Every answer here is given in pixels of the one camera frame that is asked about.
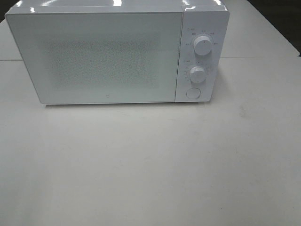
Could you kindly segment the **round white door button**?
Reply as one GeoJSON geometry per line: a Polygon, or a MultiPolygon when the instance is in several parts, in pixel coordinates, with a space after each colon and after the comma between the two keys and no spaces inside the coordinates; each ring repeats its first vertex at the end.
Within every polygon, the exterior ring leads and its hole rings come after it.
{"type": "Polygon", "coordinates": [[[198,99],[198,98],[200,98],[200,95],[201,95],[201,91],[198,88],[190,88],[186,92],[186,96],[189,99],[198,99]]]}

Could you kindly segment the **white microwave knob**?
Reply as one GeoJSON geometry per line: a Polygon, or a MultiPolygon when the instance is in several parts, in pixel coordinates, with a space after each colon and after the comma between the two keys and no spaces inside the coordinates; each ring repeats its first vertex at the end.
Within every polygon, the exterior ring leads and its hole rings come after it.
{"type": "Polygon", "coordinates": [[[193,40],[192,44],[197,55],[205,56],[211,52],[213,41],[208,35],[201,34],[193,40]]]}
{"type": "Polygon", "coordinates": [[[192,83],[202,83],[206,80],[206,71],[203,67],[192,67],[188,72],[190,81],[192,83]]]}

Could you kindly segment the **white microwave door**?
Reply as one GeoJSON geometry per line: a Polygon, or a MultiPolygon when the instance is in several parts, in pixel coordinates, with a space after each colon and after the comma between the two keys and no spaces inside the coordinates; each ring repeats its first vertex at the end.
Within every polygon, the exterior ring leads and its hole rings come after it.
{"type": "Polygon", "coordinates": [[[43,104],[173,102],[181,13],[7,16],[43,104]]]}

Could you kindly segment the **white microwave oven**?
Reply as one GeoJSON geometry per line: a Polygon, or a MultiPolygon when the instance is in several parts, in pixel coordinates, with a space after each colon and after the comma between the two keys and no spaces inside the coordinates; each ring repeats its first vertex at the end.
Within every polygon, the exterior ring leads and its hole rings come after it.
{"type": "Polygon", "coordinates": [[[5,14],[45,105],[208,102],[220,0],[21,0],[5,14]]]}

